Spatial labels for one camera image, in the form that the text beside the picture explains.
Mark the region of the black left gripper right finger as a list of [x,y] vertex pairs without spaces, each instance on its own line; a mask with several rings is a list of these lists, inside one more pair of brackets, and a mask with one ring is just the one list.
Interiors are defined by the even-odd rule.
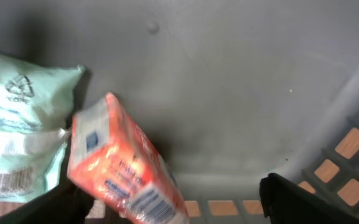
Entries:
[[359,218],[276,173],[260,180],[259,196],[264,217],[271,224],[359,224]]

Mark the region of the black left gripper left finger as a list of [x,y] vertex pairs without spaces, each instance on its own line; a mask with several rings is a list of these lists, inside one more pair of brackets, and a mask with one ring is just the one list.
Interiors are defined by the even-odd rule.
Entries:
[[73,183],[66,182],[1,216],[0,224],[84,223],[93,204],[93,197]]

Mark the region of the small orange white box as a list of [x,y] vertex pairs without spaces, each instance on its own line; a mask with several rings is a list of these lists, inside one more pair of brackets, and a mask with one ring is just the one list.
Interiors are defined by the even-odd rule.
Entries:
[[67,177],[132,223],[190,221],[163,158],[110,92],[73,116]]

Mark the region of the pale green plastic pouch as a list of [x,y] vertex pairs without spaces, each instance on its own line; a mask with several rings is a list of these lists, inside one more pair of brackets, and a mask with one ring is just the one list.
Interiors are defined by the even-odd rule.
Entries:
[[26,203],[58,186],[84,70],[0,54],[0,201]]

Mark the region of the grey plastic mesh basket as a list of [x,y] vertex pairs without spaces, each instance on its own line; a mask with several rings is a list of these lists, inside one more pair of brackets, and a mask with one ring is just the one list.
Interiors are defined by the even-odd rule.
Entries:
[[359,1],[0,1],[0,53],[83,65],[114,93],[192,223],[267,223],[275,172],[359,218]]

